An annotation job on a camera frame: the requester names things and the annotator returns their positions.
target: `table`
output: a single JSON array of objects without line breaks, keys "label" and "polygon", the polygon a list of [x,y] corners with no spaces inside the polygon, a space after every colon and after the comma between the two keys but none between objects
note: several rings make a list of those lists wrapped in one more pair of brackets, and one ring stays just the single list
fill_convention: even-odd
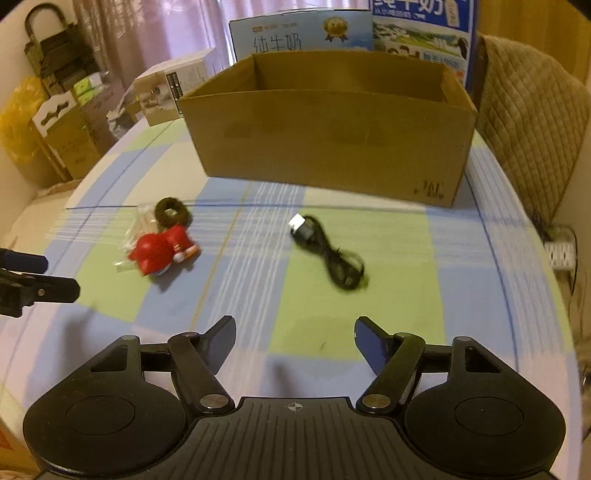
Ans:
[{"label": "table", "polygon": [[[193,214],[203,254],[154,281],[117,273],[135,206],[175,196]],[[332,286],[318,257],[297,249],[296,212],[324,224],[334,245],[366,262],[369,287]],[[145,121],[74,192],[43,246],[48,274],[75,277],[72,305],[37,304],[0,318],[0,417],[22,437],[26,409],[121,335],[164,342],[204,332],[224,314],[238,324],[219,373],[238,400],[348,395],[373,374],[353,341],[365,315],[427,343],[474,337],[561,409],[567,436],[553,472],[578,478],[580,396],[566,312],[537,234],[476,134],[454,207],[257,181],[207,178],[184,121]],[[172,388],[167,374],[150,381]],[[426,375],[420,389],[442,382]]]}]

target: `power strip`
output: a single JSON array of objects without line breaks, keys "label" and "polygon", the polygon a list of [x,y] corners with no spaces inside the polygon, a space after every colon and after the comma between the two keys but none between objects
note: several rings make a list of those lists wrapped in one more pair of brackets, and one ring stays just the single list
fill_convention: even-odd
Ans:
[{"label": "power strip", "polygon": [[574,270],[577,255],[572,242],[546,242],[544,250],[548,253],[550,266],[554,270]]}]

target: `chair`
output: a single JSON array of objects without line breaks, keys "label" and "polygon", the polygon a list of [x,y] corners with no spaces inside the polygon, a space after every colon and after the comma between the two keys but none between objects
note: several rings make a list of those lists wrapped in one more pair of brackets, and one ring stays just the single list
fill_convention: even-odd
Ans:
[{"label": "chair", "polygon": [[590,93],[549,55],[488,35],[473,75],[477,130],[530,218],[550,223],[579,157]]}]

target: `metal screw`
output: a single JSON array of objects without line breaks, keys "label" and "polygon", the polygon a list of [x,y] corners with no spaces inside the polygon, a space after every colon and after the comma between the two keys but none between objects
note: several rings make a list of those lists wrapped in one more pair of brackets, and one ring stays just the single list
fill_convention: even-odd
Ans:
[{"label": "metal screw", "polygon": [[230,403],[230,401],[228,400],[227,396],[225,396],[225,395],[211,393],[209,395],[205,395],[204,397],[201,397],[201,400],[199,400],[199,403],[201,405],[203,405],[205,408],[209,408],[211,410],[216,410],[218,408],[225,407],[226,405],[228,405],[228,403]]},{"label": "metal screw", "polygon": [[382,395],[380,393],[372,393],[371,395],[366,395],[361,399],[361,403],[365,405],[367,408],[373,408],[375,410],[379,408],[386,408],[390,405],[390,399],[386,395]]}]

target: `yellow plastic bag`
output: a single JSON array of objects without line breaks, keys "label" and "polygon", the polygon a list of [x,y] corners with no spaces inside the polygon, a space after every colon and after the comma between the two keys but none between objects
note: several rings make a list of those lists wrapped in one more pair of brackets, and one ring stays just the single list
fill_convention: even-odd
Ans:
[{"label": "yellow plastic bag", "polygon": [[41,80],[28,77],[14,90],[0,114],[0,142],[15,164],[30,162],[39,148],[31,118],[45,100]]}]

